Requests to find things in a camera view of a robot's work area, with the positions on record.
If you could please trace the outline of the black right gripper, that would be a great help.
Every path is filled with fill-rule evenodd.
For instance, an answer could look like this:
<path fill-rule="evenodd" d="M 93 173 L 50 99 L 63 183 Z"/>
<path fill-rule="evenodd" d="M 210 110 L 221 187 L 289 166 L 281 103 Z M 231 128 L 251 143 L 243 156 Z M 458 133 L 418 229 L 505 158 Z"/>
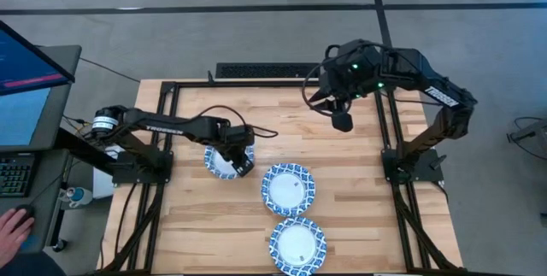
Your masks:
<path fill-rule="evenodd" d="M 341 132 L 353 129 L 349 113 L 352 101 L 362 94 L 359 85 L 364 80 L 363 64 L 325 65 L 320 77 L 320 87 L 311 97 L 311 109 L 320 115 L 331 117 L 332 126 Z"/>

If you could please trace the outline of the blue patterned paper bowl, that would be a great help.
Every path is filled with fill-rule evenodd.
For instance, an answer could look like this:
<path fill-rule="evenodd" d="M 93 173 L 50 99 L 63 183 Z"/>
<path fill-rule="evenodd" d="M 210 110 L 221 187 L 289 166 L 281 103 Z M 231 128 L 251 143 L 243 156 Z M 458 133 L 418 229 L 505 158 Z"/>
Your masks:
<path fill-rule="evenodd" d="M 285 275 L 313 276 L 326 259 L 326 235 L 311 219 L 286 218 L 272 231 L 268 251 Z"/>
<path fill-rule="evenodd" d="M 241 178 L 241 175 L 232 166 L 232 162 L 225 161 L 213 146 L 205 147 L 203 161 L 205 167 L 216 178 L 224 180 Z"/>
<path fill-rule="evenodd" d="M 302 165 L 278 163 L 264 174 L 260 194 L 266 207 L 274 214 L 297 217 L 315 200 L 315 180 Z"/>

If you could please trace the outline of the person's forearm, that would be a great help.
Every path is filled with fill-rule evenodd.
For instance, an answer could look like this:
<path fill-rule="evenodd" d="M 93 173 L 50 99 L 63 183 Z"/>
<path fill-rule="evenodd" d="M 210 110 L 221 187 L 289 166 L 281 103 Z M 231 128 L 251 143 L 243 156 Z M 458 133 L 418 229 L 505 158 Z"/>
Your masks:
<path fill-rule="evenodd" d="M 4 267 L 0 276 L 67 276 L 62 268 L 44 252 L 16 255 Z"/>

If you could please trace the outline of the black floor grille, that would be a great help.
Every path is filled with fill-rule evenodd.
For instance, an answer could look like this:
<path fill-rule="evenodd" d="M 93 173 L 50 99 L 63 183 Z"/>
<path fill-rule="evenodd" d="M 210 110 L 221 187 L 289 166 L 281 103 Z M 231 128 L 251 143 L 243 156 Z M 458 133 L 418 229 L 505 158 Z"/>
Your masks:
<path fill-rule="evenodd" d="M 305 78 L 317 66 L 308 62 L 223 62 L 216 64 L 219 79 Z"/>

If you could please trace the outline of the white box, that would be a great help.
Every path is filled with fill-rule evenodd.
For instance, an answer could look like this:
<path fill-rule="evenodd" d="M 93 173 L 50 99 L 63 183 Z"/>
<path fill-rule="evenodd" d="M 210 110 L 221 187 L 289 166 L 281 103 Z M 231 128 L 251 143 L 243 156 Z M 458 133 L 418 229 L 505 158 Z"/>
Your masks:
<path fill-rule="evenodd" d="M 123 149 L 118 145 L 109 146 L 105 152 L 117 159 L 118 154 L 122 152 Z M 93 168 L 93 186 L 92 194 L 94 199 L 102 199 L 105 197 L 112 197 L 114 195 L 114 183 L 112 182 L 112 176 L 97 169 Z"/>

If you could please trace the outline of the white bottle teal cap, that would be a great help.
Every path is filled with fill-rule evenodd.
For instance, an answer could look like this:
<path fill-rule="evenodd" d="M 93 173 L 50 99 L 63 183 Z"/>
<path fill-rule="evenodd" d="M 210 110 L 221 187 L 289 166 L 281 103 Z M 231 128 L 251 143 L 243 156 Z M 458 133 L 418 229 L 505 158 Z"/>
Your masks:
<path fill-rule="evenodd" d="M 69 187 L 60 191 L 58 200 L 67 203 L 70 208 L 78 208 L 89 204 L 93 200 L 93 194 L 82 187 Z"/>

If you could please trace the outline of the grey desk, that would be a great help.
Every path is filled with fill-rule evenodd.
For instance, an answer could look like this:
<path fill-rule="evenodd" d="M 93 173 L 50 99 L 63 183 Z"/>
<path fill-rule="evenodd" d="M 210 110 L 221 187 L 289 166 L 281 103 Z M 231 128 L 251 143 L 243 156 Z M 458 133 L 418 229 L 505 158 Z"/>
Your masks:
<path fill-rule="evenodd" d="M 22 204 L 30 204 L 35 209 L 32 230 L 21 246 L 22 254 L 38 253 L 56 244 L 60 230 L 56 222 L 61 209 L 58 196 L 70 168 L 70 156 L 65 150 L 30 153 L 36 155 L 36 172 L 28 196 L 0 197 L 0 215 Z"/>

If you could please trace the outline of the dark metal floor stand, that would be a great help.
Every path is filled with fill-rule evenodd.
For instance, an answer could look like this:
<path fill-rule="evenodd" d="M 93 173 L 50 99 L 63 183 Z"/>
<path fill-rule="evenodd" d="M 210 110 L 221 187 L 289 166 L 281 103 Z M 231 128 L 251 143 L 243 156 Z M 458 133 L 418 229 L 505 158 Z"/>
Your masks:
<path fill-rule="evenodd" d="M 533 123 L 528 126 L 520 127 L 518 124 L 520 120 L 533 120 Z M 547 161 L 547 119 L 531 116 L 522 116 L 515 118 L 514 124 L 518 128 L 518 130 L 516 132 L 511 132 L 507 134 L 508 141 L 512 144 L 516 144 L 527 154 L 534 156 L 538 159 Z M 520 144 L 520 141 L 526 138 L 536 138 L 538 140 L 539 147 L 543 152 L 546 153 L 546 155 L 538 155 L 524 148 Z"/>

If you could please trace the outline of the grey computer monitor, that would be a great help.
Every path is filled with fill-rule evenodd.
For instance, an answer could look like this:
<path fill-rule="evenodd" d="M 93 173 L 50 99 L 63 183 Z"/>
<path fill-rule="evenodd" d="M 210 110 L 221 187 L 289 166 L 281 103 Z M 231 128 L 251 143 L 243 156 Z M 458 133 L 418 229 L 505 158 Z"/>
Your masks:
<path fill-rule="evenodd" d="M 75 75 L 79 45 L 39 47 Z M 48 150 L 60 128 L 72 84 L 0 96 L 0 151 Z"/>

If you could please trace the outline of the black computer mouse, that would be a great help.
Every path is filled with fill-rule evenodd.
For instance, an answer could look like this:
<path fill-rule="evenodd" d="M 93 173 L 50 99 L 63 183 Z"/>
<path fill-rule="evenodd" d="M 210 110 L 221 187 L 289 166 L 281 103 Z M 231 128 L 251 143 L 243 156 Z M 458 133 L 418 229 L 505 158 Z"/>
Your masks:
<path fill-rule="evenodd" d="M 25 213 L 23 214 L 23 216 L 21 217 L 21 219 L 17 222 L 17 224 L 15 225 L 16 227 L 19 227 L 21 225 L 23 225 L 28 219 L 30 218 L 33 218 L 34 217 L 34 207 L 30 204 L 22 204 L 22 205 L 19 205 L 17 206 L 16 208 L 16 211 L 19 212 L 21 210 L 24 210 Z"/>

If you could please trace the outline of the thin black computer monitor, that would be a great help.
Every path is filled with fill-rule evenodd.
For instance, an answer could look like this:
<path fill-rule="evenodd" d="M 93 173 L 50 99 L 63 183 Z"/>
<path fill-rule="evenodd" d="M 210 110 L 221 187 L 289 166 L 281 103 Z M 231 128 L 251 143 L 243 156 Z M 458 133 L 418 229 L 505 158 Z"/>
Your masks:
<path fill-rule="evenodd" d="M 0 21 L 0 96 L 74 82 L 67 69 Z"/>

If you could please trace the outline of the backlit black keyboard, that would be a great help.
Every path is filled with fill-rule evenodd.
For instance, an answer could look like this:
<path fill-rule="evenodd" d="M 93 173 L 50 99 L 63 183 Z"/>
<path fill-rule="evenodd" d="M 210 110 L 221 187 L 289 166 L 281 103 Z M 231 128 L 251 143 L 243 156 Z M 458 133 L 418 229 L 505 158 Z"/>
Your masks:
<path fill-rule="evenodd" d="M 33 153 L 0 153 L 0 197 L 27 197 L 35 163 Z"/>

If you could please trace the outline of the person's hand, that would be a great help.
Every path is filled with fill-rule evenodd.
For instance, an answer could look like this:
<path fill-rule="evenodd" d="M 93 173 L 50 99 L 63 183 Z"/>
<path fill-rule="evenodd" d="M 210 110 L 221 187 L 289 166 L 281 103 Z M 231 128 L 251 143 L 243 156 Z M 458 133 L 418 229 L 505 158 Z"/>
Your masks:
<path fill-rule="evenodd" d="M 17 212 L 12 208 L 0 216 L 0 267 L 15 257 L 32 230 L 34 218 L 19 227 L 15 226 L 24 213 L 24 210 Z"/>

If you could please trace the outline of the black metal rig frame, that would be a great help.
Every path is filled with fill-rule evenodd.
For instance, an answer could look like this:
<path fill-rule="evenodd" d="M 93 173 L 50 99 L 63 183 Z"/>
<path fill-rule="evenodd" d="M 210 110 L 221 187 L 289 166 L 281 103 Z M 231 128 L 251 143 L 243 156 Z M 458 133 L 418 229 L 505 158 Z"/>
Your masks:
<path fill-rule="evenodd" d="M 342 133 L 303 103 L 300 83 L 280 80 L 149 79 L 136 106 L 191 117 L 200 111 L 234 123 L 275 130 L 258 138 L 256 165 L 242 179 L 217 179 L 204 166 L 201 145 L 175 137 L 172 178 L 163 191 L 153 251 L 141 243 L 123 265 L 130 273 L 275 273 L 268 242 L 280 217 L 263 203 L 262 177 L 273 165 L 297 163 L 310 170 L 317 195 L 307 216 L 326 234 L 323 273 L 402 272 L 400 230 L 380 152 L 395 143 L 392 123 L 379 122 L 383 97 L 354 103 L 354 129 Z"/>

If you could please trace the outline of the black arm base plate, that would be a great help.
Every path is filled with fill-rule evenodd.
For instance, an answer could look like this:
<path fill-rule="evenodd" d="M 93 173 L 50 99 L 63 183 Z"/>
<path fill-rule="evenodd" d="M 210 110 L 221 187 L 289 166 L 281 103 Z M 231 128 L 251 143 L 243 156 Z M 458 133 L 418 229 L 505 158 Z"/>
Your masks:
<path fill-rule="evenodd" d="M 417 162 L 408 165 L 397 159 L 395 150 L 382 150 L 381 160 L 385 171 L 385 179 L 394 185 L 404 185 L 408 182 L 444 180 L 440 164 L 446 155 L 439 156 L 435 149 L 429 149 L 421 154 Z"/>
<path fill-rule="evenodd" d="M 170 181 L 174 154 L 162 151 L 156 165 L 143 157 L 122 151 L 117 160 L 110 163 L 114 184 L 164 184 Z"/>

